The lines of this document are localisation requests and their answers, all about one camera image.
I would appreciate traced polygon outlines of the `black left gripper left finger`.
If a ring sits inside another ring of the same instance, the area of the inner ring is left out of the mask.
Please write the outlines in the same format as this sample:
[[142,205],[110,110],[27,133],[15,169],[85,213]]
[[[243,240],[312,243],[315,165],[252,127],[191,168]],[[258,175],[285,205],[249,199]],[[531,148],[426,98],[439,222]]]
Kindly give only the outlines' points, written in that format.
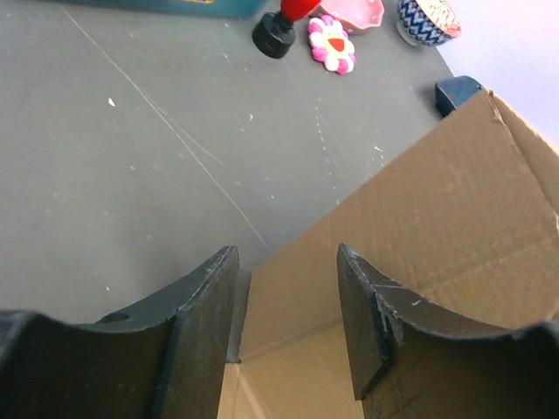
[[91,324],[2,311],[2,417],[216,417],[238,268],[225,246]]

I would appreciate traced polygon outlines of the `brown cardboard box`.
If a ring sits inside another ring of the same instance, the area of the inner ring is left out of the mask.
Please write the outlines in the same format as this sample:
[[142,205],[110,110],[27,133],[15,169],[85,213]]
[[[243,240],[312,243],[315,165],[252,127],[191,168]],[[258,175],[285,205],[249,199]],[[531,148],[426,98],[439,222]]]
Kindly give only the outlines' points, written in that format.
[[454,313],[558,325],[558,150],[477,93],[253,275],[222,418],[367,418],[342,323],[337,251]]

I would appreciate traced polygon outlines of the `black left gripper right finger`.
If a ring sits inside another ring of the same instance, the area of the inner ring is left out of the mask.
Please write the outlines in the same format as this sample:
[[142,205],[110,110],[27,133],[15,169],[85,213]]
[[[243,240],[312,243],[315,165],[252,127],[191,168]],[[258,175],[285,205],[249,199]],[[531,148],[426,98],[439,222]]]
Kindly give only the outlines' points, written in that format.
[[470,319],[337,251],[354,396],[367,418],[555,418],[558,325]]

